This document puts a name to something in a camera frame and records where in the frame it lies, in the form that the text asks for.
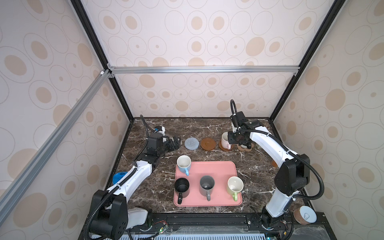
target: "blue plastic object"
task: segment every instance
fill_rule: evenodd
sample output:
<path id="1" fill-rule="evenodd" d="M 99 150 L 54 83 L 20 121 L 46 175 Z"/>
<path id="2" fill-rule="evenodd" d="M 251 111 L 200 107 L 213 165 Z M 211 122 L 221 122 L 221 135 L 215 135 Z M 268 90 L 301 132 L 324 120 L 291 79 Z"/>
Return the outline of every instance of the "blue plastic object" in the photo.
<path id="1" fill-rule="evenodd" d="M 126 174 L 127 172 L 118 172 L 115 175 L 113 175 L 113 178 L 112 178 L 113 184 L 116 184 L 118 181 L 120 181 L 120 179 L 122 179 Z"/>
<path id="2" fill-rule="evenodd" d="M 194 137 L 190 137 L 184 141 L 184 146 L 189 150 L 196 150 L 199 147 L 199 141 Z"/>

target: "pink tray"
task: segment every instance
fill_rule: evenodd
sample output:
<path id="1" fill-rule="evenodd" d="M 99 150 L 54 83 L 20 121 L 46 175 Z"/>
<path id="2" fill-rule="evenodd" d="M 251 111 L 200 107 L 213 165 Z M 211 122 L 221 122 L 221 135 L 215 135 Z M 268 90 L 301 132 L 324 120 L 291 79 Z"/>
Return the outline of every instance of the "pink tray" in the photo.
<path id="1" fill-rule="evenodd" d="M 201 195 L 199 191 L 200 179 L 205 175 L 212 176 L 215 180 L 211 201 L 207 201 L 207 197 Z M 238 206 L 243 202 L 241 193 L 237 196 L 237 202 L 227 193 L 228 179 L 233 176 L 237 177 L 237 171 L 231 161 L 192 162 L 189 176 L 180 172 L 176 165 L 175 179 L 181 177 L 188 179 L 190 192 L 180 205 L 177 204 L 177 194 L 174 192 L 173 203 L 178 207 Z"/>

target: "robotic arm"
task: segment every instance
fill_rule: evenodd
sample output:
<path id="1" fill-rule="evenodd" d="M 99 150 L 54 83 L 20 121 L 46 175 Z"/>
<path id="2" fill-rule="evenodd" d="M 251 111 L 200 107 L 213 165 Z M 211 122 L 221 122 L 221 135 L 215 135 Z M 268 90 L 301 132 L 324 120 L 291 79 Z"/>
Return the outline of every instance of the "robotic arm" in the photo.
<path id="1" fill-rule="evenodd" d="M 167 152 L 179 149 L 181 141 L 178 137 L 166 136 L 164 127 L 157 126 L 152 130 L 143 117 L 142 121 L 147 134 L 144 148 L 135 157 L 132 169 L 121 180 L 106 191 L 98 190 L 93 195 L 84 229 L 85 240 L 91 239 L 90 232 L 101 235 L 98 240 L 107 237 L 117 240 L 126 229 L 136 225 L 152 225 L 151 211 L 138 207 L 127 209 L 127 202 L 141 182 L 156 169 L 159 159 Z"/>
<path id="2" fill-rule="evenodd" d="M 310 200 L 320 198 L 324 193 L 324 183 L 320 175 L 310 165 L 307 155 L 298 155 L 287 148 L 280 140 L 273 136 L 257 119 L 249 121 L 243 112 L 237 112 L 236 105 L 231 100 L 232 132 L 228 132 L 230 144 L 239 144 L 251 148 L 251 143 L 260 145 L 273 159 L 279 171 L 275 176 L 276 189 L 271 200 L 262 210 L 261 220 L 266 229 L 279 221 L 279 217 L 288 211 L 296 197 Z M 299 192 L 309 181 L 310 171 L 314 173 L 320 184 L 319 193 L 315 196 L 300 195 Z"/>

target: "blue mug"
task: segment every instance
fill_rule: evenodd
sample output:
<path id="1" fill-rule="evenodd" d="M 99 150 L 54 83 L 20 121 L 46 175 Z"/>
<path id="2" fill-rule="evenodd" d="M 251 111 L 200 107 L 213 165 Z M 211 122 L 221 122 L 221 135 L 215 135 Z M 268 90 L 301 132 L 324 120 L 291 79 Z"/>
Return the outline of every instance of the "blue mug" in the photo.
<path id="1" fill-rule="evenodd" d="M 187 155 L 181 155 L 177 159 L 177 166 L 179 167 L 180 172 L 185 173 L 187 176 L 189 176 L 189 171 L 191 169 L 191 158 Z"/>

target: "patterned wallpaper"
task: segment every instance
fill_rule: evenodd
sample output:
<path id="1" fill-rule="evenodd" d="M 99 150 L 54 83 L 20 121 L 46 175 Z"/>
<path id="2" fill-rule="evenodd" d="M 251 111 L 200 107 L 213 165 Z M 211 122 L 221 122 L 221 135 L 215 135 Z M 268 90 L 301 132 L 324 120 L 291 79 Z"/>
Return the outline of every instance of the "patterned wallpaper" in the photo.
<path id="1" fill-rule="evenodd" d="M 0 240 L 77 240 L 127 126 L 107 80 L 1 226 Z"/>
<path id="2" fill-rule="evenodd" d="M 115 66 L 294 65 L 333 0 L 83 0 Z"/>
<path id="3" fill-rule="evenodd" d="M 2 1 L 0 195 L 100 70 L 66 1 Z"/>
<path id="4" fill-rule="evenodd" d="M 384 0 L 341 11 L 275 124 L 325 182 L 313 201 L 338 240 L 378 240 L 384 231 Z M 308 194 L 318 192 L 311 174 Z"/>
<path id="5" fill-rule="evenodd" d="M 117 74 L 133 116 L 269 117 L 292 73 Z"/>

